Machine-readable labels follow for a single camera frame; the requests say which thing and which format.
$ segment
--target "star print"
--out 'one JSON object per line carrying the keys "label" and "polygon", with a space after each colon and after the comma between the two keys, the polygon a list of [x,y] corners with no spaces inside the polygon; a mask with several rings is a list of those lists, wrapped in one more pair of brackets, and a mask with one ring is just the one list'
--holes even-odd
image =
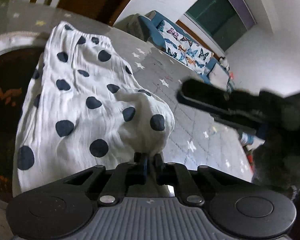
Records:
{"label": "star print", "polygon": [[188,149],[192,150],[192,152],[193,152],[194,150],[197,149],[197,148],[193,145],[193,141],[191,141],[191,142],[187,141],[187,142],[188,142]]}
{"label": "star print", "polygon": [[166,86],[167,88],[169,87],[169,85],[166,83],[166,81],[164,79],[160,79],[162,85]]}
{"label": "star print", "polygon": [[230,162],[228,162],[228,160],[226,160],[226,165],[229,168],[231,166]]}
{"label": "star print", "polygon": [[139,49],[139,48],[136,48],[138,51],[139,51],[139,53],[141,53],[141,54],[146,54],[144,51],[142,51],[141,49]]}
{"label": "star print", "polygon": [[141,63],[137,63],[137,62],[136,62],[136,64],[137,64],[137,67],[139,67],[139,68],[141,68],[141,69],[145,69],[145,67],[144,67],[143,65],[141,65]]}
{"label": "star print", "polygon": [[139,56],[138,54],[135,54],[134,52],[132,52],[132,55],[133,55],[134,57],[140,58],[140,56]]}
{"label": "star print", "polygon": [[43,26],[45,25],[46,23],[44,21],[36,21],[35,25],[38,25],[38,26]]}

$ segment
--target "polka dot skirt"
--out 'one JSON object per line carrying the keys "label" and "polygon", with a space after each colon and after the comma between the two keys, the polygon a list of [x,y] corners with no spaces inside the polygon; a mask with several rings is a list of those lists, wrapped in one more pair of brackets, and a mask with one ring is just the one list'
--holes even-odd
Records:
{"label": "polka dot skirt", "polygon": [[114,169],[135,152],[165,146],[174,117],[143,89],[106,36],[56,26],[29,83],[16,136],[21,192],[102,164]]}

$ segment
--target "gray panel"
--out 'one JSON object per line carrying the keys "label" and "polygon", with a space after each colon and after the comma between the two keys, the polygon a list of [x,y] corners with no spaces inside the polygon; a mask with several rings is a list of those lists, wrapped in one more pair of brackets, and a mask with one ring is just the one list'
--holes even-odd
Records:
{"label": "gray panel", "polygon": [[[175,197],[126,197],[100,208],[90,224],[63,240],[234,240],[216,229],[200,208],[186,207]],[[281,237],[278,240],[289,240]]]}

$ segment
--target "blue sofa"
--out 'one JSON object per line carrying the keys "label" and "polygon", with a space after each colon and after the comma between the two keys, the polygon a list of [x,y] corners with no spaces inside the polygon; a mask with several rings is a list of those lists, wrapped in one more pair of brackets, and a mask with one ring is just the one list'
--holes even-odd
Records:
{"label": "blue sofa", "polygon": [[[188,39],[190,39],[193,42],[197,42],[189,34],[185,33],[185,31],[183,29],[181,29],[177,24],[170,21],[167,17],[163,16],[161,13],[159,13],[157,11],[151,11],[150,13],[146,14],[146,16],[135,15],[135,18],[133,18],[133,20],[132,20],[132,22],[134,21],[135,24],[134,25],[131,24],[131,25],[133,25],[132,28],[134,28],[134,29],[132,30],[130,28],[130,30],[129,30],[129,27],[128,27],[127,30],[130,34],[142,39],[145,42],[149,41],[154,46],[156,46],[158,49],[162,49],[165,51],[166,45],[165,45],[164,38],[162,37],[161,33],[157,30],[157,26],[159,25],[159,23],[162,20],[165,20],[168,23],[170,23],[172,25],[172,27],[178,33],[182,34],[183,36],[187,37]],[[136,28],[140,28],[139,32],[141,31],[142,33],[137,33],[138,31],[135,30]],[[213,69],[213,67],[215,66],[216,63],[219,63],[218,60],[216,58],[212,57],[210,59],[210,61],[207,63],[207,65],[205,66],[207,73],[206,74],[198,74],[201,77],[201,79],[204,81],[204,83],[211,84],[211,82],[209,80],[209,73]],[[227,89],[229,91],[232,91],[233,88],[234,88],[234,84],[233,84],[232,80],[229,78]]]}

